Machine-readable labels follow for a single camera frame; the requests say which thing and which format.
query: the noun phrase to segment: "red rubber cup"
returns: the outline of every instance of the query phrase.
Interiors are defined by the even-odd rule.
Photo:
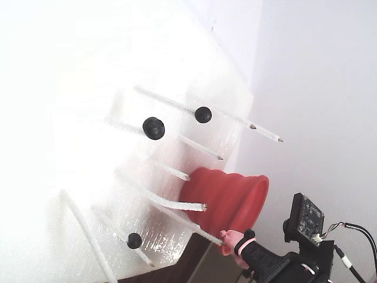
[[[219,238],[222,230],[244,232],[253,227],[268,188],[269,180],[263,175],[245,177],[201,167],[183,185],[179,201],[206,203],[206,211],[186,211],[186,214],[202,230]],[[221,246],[220,252],[228,255],[231,250]]]

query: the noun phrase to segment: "white wall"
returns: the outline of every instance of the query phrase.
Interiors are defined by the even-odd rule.
[[[250,119],[279,133],[276,144],[244,132],[236,171],[270,178],[255,229],[277,253],[293,194],[308,195],[325,226],[358,223],[377,238],[377,2],[265,0]],[[369,282],[373,257],[360,233],[332,236]],[[356,282],[335,256],[334,282]]]

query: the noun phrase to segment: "black knob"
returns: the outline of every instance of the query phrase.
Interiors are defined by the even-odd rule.
[[[195,119],[199,123],[208,123],[212,118],[212,112],[208,107],[202,106],[195,111]]]
[[[251,229],[248,229],[245,231],[245,233],[243,234],[243,236],[246,238],[246,239],[253,239],[255,238],[255,232]]]
[[[149,117],[143,123],[143,131],[151,140],[159,140],[165,134],[165,126],[161,120]]]
[[[141,239],[141,236],[138,233],[129,234],[127,246],[130,249],[138,249],[142,243],[143,240]]]

